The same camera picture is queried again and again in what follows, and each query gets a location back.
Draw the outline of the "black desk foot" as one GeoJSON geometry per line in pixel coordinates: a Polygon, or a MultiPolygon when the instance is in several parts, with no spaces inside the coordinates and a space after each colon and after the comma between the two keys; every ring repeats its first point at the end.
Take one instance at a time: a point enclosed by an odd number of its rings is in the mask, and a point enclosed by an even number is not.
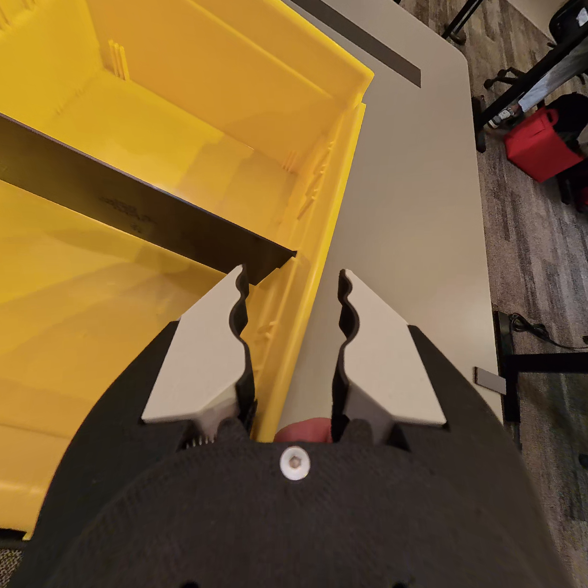
{"type": "Polygon", "coordinates": [[[482,97],[472,99],[476,149],[486,151],[486,129],[496,129],[539,105],[573,77],[587,73],[587,1],[567,1],[549,22],[555,46],[527,72],[501,70],[484,86],[511,83],[489,106],[482,97]]]}

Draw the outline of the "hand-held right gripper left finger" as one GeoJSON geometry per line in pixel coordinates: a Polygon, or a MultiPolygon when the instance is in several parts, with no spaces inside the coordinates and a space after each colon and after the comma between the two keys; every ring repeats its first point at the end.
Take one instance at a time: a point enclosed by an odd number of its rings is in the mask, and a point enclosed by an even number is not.
{"type": "Polygon", "coordinates": [[[246,267],[236,267],[179,319],[143,410],[143,422],[189,420],[217,432],[237,417],[251,429],[256,410],[247,325],[246,267]]]}

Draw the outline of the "red bin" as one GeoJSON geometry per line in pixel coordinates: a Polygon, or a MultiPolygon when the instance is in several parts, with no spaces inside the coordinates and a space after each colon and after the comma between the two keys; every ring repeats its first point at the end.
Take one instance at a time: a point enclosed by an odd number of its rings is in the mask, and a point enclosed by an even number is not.
{"type": "Polygon", "coordinates": [[[506,158],[535,182],[543,183],[584,161],[554,129],[555,109],[543,107],[519,123],[504,138],[506,158]]]}

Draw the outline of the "black floor stand base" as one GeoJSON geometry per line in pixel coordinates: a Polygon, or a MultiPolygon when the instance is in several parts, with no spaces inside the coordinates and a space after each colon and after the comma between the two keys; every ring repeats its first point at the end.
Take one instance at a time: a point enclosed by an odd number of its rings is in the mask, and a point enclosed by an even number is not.
{"type": "Polygon", "coordinates": [[[556,343],[545,326],[533,325],[518,313],[507,314],[493,311],[493,326],[499,375],[506,382],[506,393],[502,401],[504,422],[513,427],[520,426],[520,399],[518,377],[522,373],[587,374],[587,336],[584,345],[571,347],[556,343]],[[563,353],[518,354],[515,352],[513,335],[533,334],[540,341],[548,343],[563,353]]]}

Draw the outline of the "yellow plastic bin stack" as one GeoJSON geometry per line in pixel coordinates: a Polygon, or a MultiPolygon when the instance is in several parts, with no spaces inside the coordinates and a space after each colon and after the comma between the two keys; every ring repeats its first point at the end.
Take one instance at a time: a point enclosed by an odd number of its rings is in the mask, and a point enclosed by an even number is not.
{"type": "Polygon", "coordinates": [[[373,72],[282,1],[1,1],[1,529],[235,266],[277,429],[373,72]]]}

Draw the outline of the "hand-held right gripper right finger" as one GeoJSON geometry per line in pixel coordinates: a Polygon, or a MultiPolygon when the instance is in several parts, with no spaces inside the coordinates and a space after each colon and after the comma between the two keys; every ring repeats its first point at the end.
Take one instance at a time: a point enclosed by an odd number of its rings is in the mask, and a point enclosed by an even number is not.
{"type": "Polygon", "coordinates": [[[331,436],[353,420],[374,438],[391,438],[397,424],[443,427],[447,419],[409,324],[351,270],[339,273],[339,348],[332,382],[331,436]]]}

